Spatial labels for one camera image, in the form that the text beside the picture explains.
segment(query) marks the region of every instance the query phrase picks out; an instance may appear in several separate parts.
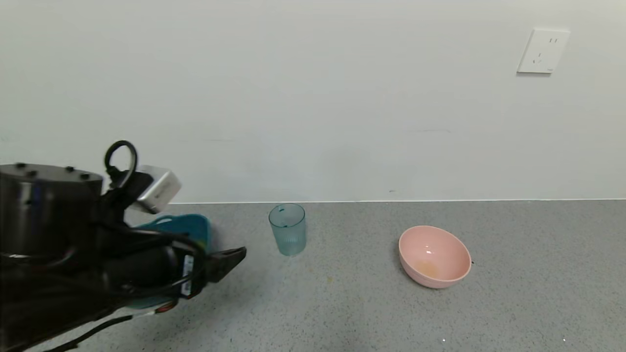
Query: gray floor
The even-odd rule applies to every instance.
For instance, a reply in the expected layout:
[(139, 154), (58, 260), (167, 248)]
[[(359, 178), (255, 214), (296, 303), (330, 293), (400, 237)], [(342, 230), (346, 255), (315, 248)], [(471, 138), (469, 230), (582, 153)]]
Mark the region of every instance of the gray floor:
[[(284, 257), (271, 204), (170, 206), (206, 215), (219, 247), (247, 246), (248, 258), (195, 299), (107, 329), (81, 350), (626, 350), (626, 201), (304, 207), (309, 242)], [(456, 234), (475, 262), (470, 274), (443, 290), (410, 280), (397, 242), (414, 225)]]

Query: electrical socket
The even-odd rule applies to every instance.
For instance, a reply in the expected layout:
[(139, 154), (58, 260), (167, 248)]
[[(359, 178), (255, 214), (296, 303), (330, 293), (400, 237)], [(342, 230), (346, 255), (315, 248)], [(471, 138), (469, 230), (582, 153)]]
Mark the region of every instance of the electrical socket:
[(569, 37), (569, 31), (534, 29), (517, 72), (553, 73)]

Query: transparent cup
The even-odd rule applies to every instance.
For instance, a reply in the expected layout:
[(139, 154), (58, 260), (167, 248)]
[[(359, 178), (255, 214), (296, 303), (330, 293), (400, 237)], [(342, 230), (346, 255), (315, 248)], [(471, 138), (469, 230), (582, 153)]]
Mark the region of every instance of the transparent cup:
[(269, 215), (278, 250), (285, 256), (294, 256), (307, 245), (304, 209), (298, 204), (279, 204)]

